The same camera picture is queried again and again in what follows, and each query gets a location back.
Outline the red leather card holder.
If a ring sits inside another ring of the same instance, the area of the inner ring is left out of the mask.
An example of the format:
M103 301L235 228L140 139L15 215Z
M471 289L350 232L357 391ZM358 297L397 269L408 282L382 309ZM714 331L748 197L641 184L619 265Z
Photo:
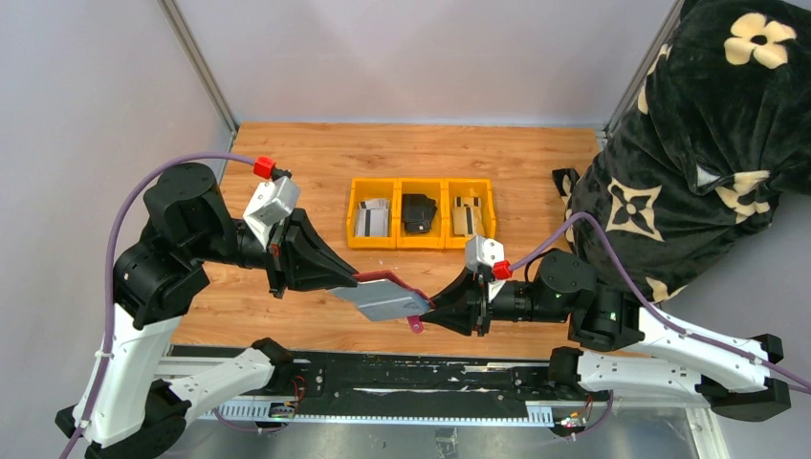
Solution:
M422 291L407 285L390 270L357 273L355 287L337 287L329 293L351 302L370 321L405 318L414 334L424 331L421 316L433 306Z

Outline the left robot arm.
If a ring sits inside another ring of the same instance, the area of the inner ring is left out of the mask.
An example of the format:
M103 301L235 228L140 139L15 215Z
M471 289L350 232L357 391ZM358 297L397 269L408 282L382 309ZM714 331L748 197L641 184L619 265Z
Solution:
M71 444L89 458L156 458L201 415L254 390L292 385L294 359L273 339L174 381L156 372L195 296L209 284L208 261L259 269L271 294L356 287L357 271L317 234L296 206L291 174L269 158L252 161L260 178L243 218L230 215L204 155L187 155L149 173L119 210L105 261L105 325L91 380L80 399L58 411ZM130 204L149 218L139 241L116 246Z

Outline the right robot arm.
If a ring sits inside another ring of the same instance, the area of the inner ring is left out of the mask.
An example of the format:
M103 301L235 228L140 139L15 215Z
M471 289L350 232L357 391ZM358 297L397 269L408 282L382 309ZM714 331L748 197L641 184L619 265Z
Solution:
M779 338L692 339L686 322L655 317L634 295L603 284L574 254L549 250L537 261L534 276L499 287L483 269L465 269L432 299L422 321L464 336L483 336L495 321L566 324L569 342L552 351L547 369L515 375L526 396L612 393L695 402L751 423L790 407L788 385L769 371L783 356Z

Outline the white cards stack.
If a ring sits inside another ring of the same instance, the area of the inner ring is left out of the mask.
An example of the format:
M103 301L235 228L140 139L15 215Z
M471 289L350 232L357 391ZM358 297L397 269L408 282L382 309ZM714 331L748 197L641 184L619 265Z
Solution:
M388 237L390 201L373 198L360 201L355 224L356 237Z

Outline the tan cards stack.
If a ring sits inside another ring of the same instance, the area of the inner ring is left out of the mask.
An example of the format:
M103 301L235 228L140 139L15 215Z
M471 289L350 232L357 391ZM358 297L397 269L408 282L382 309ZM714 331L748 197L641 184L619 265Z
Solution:
M451 207L452 234L473 237L484 234L482 200L478 196L456 196Z

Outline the black cards stack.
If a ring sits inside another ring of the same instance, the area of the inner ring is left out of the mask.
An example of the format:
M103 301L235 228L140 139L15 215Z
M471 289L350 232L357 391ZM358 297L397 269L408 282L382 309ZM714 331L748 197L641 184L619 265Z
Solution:
M432 230L437 209L436 201L425 194L404 194L402 196L401 221L405 233L429 233Z

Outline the left yellow bin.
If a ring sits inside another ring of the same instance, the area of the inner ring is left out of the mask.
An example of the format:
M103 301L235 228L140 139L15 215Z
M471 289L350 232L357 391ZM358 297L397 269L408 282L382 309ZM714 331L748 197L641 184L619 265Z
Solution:
M346 217L347 245L354 250L394 250L401 223L401 180L354 178Z

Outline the black floral blanket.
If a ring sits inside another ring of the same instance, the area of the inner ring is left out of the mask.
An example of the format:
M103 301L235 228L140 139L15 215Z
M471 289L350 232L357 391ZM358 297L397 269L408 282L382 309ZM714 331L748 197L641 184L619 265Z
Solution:
M659 303L745 236L785 193L810 191L810 12L784 1L687 1L632 106L583 172L552 179L586 222L571 250L617 289Z

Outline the aluminium frame rail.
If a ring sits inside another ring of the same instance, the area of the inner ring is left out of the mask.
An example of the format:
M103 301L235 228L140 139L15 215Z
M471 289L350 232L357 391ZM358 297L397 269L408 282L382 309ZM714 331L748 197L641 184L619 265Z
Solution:
M649 409L662 417L683 409L702 458L729 451L716 418L699 400L627 389L587 392L552 382L546 361L296 352L270 382L200 419L252 422L259 429L292 423L542 427L572 441L594 426L595 406L614 413Z

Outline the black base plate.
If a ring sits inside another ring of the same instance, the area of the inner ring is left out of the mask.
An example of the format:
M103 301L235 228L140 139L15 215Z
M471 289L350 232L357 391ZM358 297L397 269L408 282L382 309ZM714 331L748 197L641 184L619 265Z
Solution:
M300 414L402 418L519 418L526 404L583 406L588 395L552 383L547 361L296 351L288 381L252 390L292 400Z

